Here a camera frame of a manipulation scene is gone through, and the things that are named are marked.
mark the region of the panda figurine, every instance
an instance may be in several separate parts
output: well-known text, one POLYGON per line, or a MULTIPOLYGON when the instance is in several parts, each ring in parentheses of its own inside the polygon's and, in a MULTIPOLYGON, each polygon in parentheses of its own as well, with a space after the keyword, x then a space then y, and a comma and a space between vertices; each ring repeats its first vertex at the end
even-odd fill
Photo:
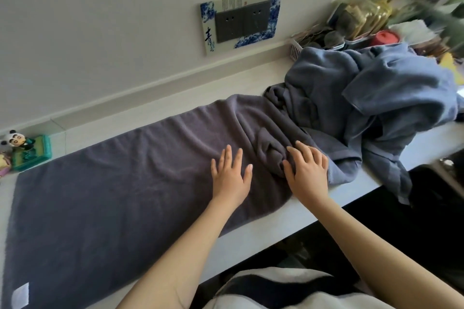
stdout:
POLYGON ((9 144, 12 147, 23 148, 24 150, 31 150, 34 148, 35 139, 27 138, 26 136, 11 130, 9 134, 5 135, 5 140, 1 142, 2 145, 9 144))

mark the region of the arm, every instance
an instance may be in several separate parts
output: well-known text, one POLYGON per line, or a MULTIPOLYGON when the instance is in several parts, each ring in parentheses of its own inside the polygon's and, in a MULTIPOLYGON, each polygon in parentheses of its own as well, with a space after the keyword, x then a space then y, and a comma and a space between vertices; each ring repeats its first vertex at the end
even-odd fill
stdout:
POLYGON ((211 161, 213 197, 206 210, 135 284, 117 309, 185 309, 194 298, 206 258, 225 223, 250 191, 252 165, 241 177, 242 150, 211 161))
POLYGON ((398 309, 464 308, 464 297, 358 222, 328 196, 328 159, 301 142, 284 161, 293 194, 319 219, 370 289, 398 309))

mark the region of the wall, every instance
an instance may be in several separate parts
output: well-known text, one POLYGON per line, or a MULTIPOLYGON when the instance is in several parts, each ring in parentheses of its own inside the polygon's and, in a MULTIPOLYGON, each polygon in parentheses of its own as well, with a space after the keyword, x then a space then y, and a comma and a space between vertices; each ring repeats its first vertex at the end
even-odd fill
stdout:
POLYGON ((282 0, 274 39, 206 58, 208 0, 0 0, 0 129, 285 40, 332 0, 282 0))

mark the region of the toy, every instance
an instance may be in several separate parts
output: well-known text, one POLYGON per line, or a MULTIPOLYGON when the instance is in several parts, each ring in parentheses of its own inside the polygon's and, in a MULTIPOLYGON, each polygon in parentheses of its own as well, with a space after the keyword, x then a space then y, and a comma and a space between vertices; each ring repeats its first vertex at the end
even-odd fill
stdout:
POLYGON ((8 154, 0 153, 0 178, 11 170, 11 160, 8 154))
POLYGON ((48 159, 51 159, 51 144, 48 136, 35 137, 33 148, 13 150, 13 170, 24 171, 33 166, 40 164, 48 159))
POLYGON ((27 138, 26 136, 11 130, 9 134, 5 136, 5 140, 1 142, 2 145, 9 144, 12 147, 23 148, 24 150, 31 150, 34 148, 35 139, 27 138))

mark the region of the decorative outlet sticker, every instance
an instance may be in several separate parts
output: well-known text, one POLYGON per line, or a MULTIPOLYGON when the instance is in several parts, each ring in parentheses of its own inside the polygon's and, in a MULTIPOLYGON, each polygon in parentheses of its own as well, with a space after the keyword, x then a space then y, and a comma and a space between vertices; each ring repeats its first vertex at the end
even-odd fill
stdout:
POLYGON ((262 1, 268 0, 214 0, 201 3, 201 23, 203 25, 203 42, 205 43, 206 54, 213 55, 222 53, 274 37, 280 11, 280 0, 270 0, 270 15, 267 30, 222 43, 217 42, 216 22, 214 19, 216 13, 233 10, 262 1))

